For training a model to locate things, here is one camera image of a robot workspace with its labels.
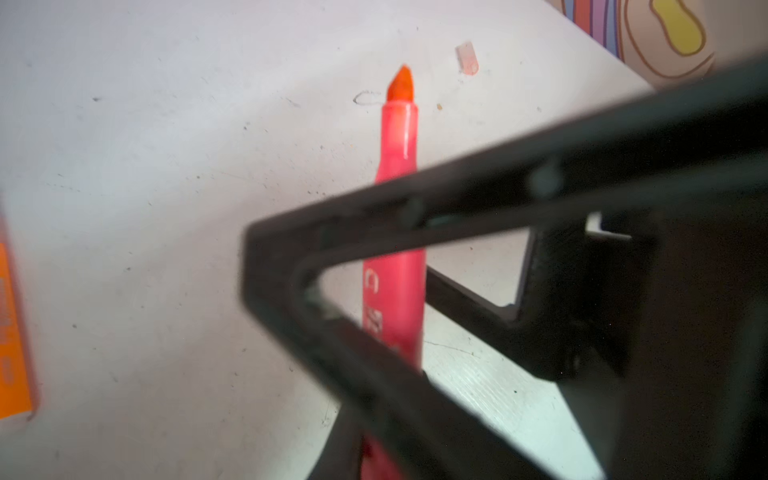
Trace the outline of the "orange pen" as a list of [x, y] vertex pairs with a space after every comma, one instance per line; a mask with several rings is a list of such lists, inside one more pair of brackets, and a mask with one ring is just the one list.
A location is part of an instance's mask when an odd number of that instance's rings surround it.
[[9, 228], [1, 212], [1, 432], [21, 428], [39, 408], [32, 353]]

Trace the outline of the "translucent pen cap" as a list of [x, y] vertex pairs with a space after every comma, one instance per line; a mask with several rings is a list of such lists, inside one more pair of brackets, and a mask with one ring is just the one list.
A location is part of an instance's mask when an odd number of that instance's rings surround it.
[[479, 62], [471, 41], [466, 41], [456, 47], [456, 56], [462, 74], [476, 75], [479, 71]]

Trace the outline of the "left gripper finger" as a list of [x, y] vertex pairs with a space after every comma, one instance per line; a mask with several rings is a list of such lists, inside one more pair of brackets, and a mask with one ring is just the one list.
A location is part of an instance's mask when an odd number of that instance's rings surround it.
[[356, 415], [342, 405], [308, 480], [359, 480], [363, 430]]

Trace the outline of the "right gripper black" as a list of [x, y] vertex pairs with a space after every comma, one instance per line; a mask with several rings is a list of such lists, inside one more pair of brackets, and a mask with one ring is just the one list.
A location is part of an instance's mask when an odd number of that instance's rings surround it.
[[515, 302], [430, 271], [427, 298], [557, 382], [610, 479], [767, 475], [767, 201], [535, 232]]

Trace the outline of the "pink pen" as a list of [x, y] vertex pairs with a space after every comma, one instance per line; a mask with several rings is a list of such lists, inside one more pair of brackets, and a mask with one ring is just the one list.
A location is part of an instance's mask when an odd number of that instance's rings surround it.
[[[412, 73], [404, 65], [382, 107], [377, 184], [417, 171], [418, 116]], [[423, 249], [363, 262], [363, 329], [417, 372], [422, 371], [426, 275]]]

